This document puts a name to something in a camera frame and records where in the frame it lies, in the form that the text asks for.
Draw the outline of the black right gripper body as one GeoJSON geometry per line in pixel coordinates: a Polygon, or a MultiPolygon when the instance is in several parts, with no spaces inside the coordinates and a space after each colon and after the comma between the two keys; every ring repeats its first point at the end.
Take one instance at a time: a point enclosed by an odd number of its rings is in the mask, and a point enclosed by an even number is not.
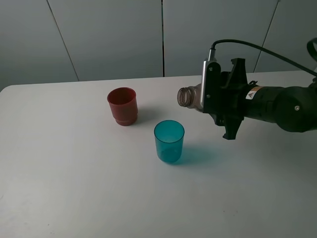
{"type": "Polygon", "coordinates": [[[231,71],[221,71],[220,89],[215,108],[209,114],[214,123],[225,127],[224,139],[234,140],[241,122],[244,119],[242,100],[246,96],[248,81],[245,69],[245,59],[231,60],[231,71]]]}

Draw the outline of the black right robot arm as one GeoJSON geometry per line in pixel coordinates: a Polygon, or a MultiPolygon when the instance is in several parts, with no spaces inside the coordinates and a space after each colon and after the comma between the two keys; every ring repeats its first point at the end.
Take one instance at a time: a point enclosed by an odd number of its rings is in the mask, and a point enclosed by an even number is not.
{"type": "Polygon", "coordinates": [[[308,87],[258,86],[247,81],[244,59],[233,59],[231,71],[212,60],[203,63],[200,104],[203,113],[225,128],[224,139],[234,140],[244,118],[278,125],[287,132],[317,128],[317,80],[308,87]]]}

